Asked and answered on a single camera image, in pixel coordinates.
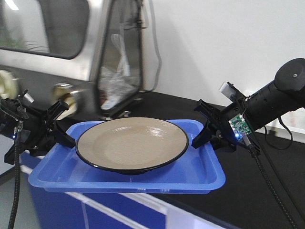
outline plate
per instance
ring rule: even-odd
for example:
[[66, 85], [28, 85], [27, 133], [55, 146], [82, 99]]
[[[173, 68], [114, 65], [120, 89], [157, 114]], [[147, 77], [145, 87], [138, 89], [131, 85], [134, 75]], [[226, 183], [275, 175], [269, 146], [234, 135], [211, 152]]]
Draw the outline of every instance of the plate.
[[167, 165], [183, 155], [187, 134], [177, 125], [154, 118], [121, 118], [100, 123], [77, 141], [86, 163], [122, 174], [140, 174]]

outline blue tray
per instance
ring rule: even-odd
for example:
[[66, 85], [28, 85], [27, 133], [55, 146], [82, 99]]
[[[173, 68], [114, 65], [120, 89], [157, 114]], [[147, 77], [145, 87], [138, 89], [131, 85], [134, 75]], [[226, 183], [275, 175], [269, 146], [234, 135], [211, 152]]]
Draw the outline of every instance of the blue tray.
[[[180, 126], [190, 143], [202, 130], [195, 120], [169, 120]], [[100, 122], [82, 122], [69, 128], [75, 139]], [[141, 192], [207, 194], [225, 182], [224, 172], [210, 143], [187, 151], [176, 161], [139, 175], [123, 175], [92, 167], [70, 149], [56, 144], [33, 169], [29, 183], [49, 192]]]

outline cable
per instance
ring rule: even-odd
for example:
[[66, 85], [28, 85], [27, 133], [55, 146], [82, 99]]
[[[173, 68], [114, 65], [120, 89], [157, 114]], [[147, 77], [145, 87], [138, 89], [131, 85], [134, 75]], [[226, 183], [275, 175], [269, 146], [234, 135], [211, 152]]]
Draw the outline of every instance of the cable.
[[[258, 142], [258, 139], [257, 139], [255, 133], [253, 133], [253, 135], [254, 135], [256, 141]], [[263, 151], [263, 153], [264, 153], [264, 155], [265, 155], [265, 157], [266, 157], [266, 159], [267, 159], [269, 165], [271, 166], [273, 172], [275, 173], [275, 175], [276, 175], [278, 181], [280, 182], [282, 188], [284, 189], [284, 191], [285, 191], [286, 194], [288, 195], [289, 199], [291, 200], [291, 203], [293, 204], [293, 206], [295, 207], [295, 209], [297, 210], [297, 212], [299, 213], [299, 215], [301, 216], [301, 218], [302, 218], [303, 221], [305, 222], [305, 214], [304, 214], [304, 212], [303, 212], [303, 211], [301, 210], [301, 208], [296, 204], [295, 199], [293, 198], [291, 192], [289, 191], [288, 187], [286, 186], [286, 184], [284, 183], [282, 177], [280, 176], [279, 172], [277, 171], [277, 169], [276, 169], [274, 163], [272, 162], [272, 159], [270, 158], [269, 154], [267, 153], [266, 149], [265, 149], [262, 145], [260, 145], [260, 148], [262, 149], [262, 151]]]
[[[244, 103], [243, 103], [243, 102], [240, 103], [240, 102], [238, 101], [237, 98], [235, 98], [235, 102], [236, 102], [238, 108], [239, 108], [241, 111], [243, 111], [243, 114], [244, 114], [245, 111], [246, 111], [246, 107], [245, 107]], [[278, 120], [279, 120], [280, 124], [287, 130], [288, 127], [284, 125], [284, 123], [283, 123], [281, 117], [279, 117]], [[285, 190], [285, 192], [286, 192], [287, 195], [289, 196], [291, 202], [293, 203], [293, 205], [294, 205], [295, 208], [297, 209], [298, 213], [299, 213], [300, 216], [302, 217], [302, 212], [299, 210], [299, 207], [297, 207], [297, 205], [295, 204], [295, 202], [294, 202], [294, 200], [293, 200], [293, 198], [292, 198], [292, 196], [291, 196], [289, 190], [288, 190], [287, 187], [285, 186], [285, 184], [284, 184], [283, 180], [281, 179], [281, 177], [279, 176], [279, 174], [278, 174], [278, 172], [277, 172], [277, 170], [276, 170], [274, 164], [272, 163], [271, 158], [268, 157], [269, 155], [266, 153], [266, 151], [264, 150], [264, 148], [262, 148], [262, 146], [259, 145], [259, 141], [258, 141], [258, 139], [257, 139], [257, 137], [256, 137], [256, 135], [255, 135], [255, 131], [253, 130], [252, 126], [249, 125], [249, 127], [250, 127], [250, 129], [251, 129], [251, 131], [252, 131], [253, 136], [255, 137], [255, 140], [257, 141], [257, 144], [255, 144], [255, 145], [258, 145], [258, 146], [263, 150], [263, 152], [264, 152], [264, 154], [265, 154], [265, 156], [266, 156], [266, 158], [267, 158], [269, 164], [271, 165], [273, 171], [275, 172], [275, 174], [276, 174], [278, 180], [280, 181], [280, 183], [281, 183], [283, 189]], [[277, 194], [277, 191], [275, 190], [274, 186], [272, 185], [272, 183], [271, 183], [271, 181], [270, 181], [270, 178], [268, 177], [268, 175], [267, 175], [267, 173], [266, 173], [266, 171], [265, 171], [265, 169], [264, 169], [264, 167], [263, 167], [263, 165], [262, 165], [260, 159], [258, 158], [258, 154], [257, 154], [257, 150], [255, 149], [255, 146], [254, 146], [253, 144], [251, 144], [251, 143], [250, 143], [250, 144], [246, 144], [246, 145], [247, 145], [248, 149], [250, 150], [250, 153], [251, 153], [252, 157], [255, 159], [255, 161], [256, 161], [256, 163], [257, 163], [257, 166], [258, 166], [258, 168], [259, 168], [261, 174], [263, 175], [263, 177], [264, 177], [264, 179], [265, 179], [265, 181], [266, 181], [266, 183], [267, 183], [267, 185], [268, 185], [268, 187], [269, 187], [269, 189], [270, 189], [272, 195], [274, 196], [274, 198], [275, 198], [277, 204], [279, 205], [279, 207], [281, 208], [281, 210], [282, 210], [283, 213], [285, 214], [285, 216], [286, 216], [286, 218], [288, 219], [288, 221], [289, 221], [290, 225], [292, 226], [292, 228], [296, 229], [296, 228], [297, 228], [297, 225], [296, 225], [294, 219], [292, 218], [292, 216], [290, 215], [290, 213], [288, 212], [287, 208], [286, 208], [285, 205], [283, 204], [283, 202], [282, 202], [282, 200], [280, 199], [279, 195]]]
[[280, 208], [282, 209], [283, 213], [285, 214], [286, 218], [288, 219], [290, 225], [292, 226], [293, 229], [297, 229], [297, 225], [294, 221], [294, 219], [292, 218], [292, 216], [290, 215], [290, 213], [288, 212], [287, 208], [285, 207], [285, 205], [283, 204], [282, 200], [280, 199], [279, 195], [277, 194], [274, 186], [272, 185], [269, 176], [267, 175], [261, 160], [259, 159], [259, 157], [256, 154], [253, 154], [253, 158], [255, 159], [257, 166], [261, 172], [261, 174], [263, 175], [272, 195], [274, 196], [274, 198], [276, 199], [277, 204], [280, 206]]
[[162, 59], [161, 59], [158, 42], [157, 42], [156, 20], [155, 20], [153, 3], [152, 3], [152, 0], [148, 0], [148, 2], [149, 2], [150, 10], [151, 10], [153, 45], [154, 45], [154, 50], [155, 50], [155, 53], [156, 53], [157, 59], [158, 59], [158, 68], [157, 68], [154, 85], [153, 85], [152, 89], [141, 91], [142, 93], [152, 92], [156, 89], [158, 82], [159, 82], [159, 76], [160, 76], [160, 71], [161, 71], [161, 67], [162, 67]]
[[272, 148], [274, 148], [274, 149], [278, 149], [278, 150], [288, 149], [288, 148], [291, 146], [291, 144], [292, 144], [292, 142], [293, 142], [293, 140], [294, 140], [294, 137], [292, 136], [292, 133], [291, 133], [291, 131], [289, 130], [289, 128], [283, 123], [281, 117], [278, 118], [278, 121], [279, 121], [279, 123], [282, 125], [282, 127], [284, 127], [284, 128], [288, 131], [288, 133], [290, 134], [290, 142], [289, 142], [288, 146], [286, 146], [286, 147], [284, 147], [284, 148], [279, 148], [279, 147], [277, 147], [277, 146], [272, 145], [270, 142], [268, 142], [268, 141], [267, 141], [267, 128], [266, 128], [266, 126], [264, 126], [264, 129], [265, 129], [265, 134], [264, 134], [264, 135], [265, 135], [265, 142], [266, 142], [270, 147], [272, 147]]
[[22, 128], [22, 122], [19, 121], [16, 127], [14, 149], [15, 149], [15, 189], [14, 189], [14, 201], [10, 213], [10, 221], [8, 229], [13, 229], [15, 225], [15, 219], [17, 215], [19, 193], [20, 193], [20, 161], [19, 161], [19, 143], [20, 143], [20, 131]]

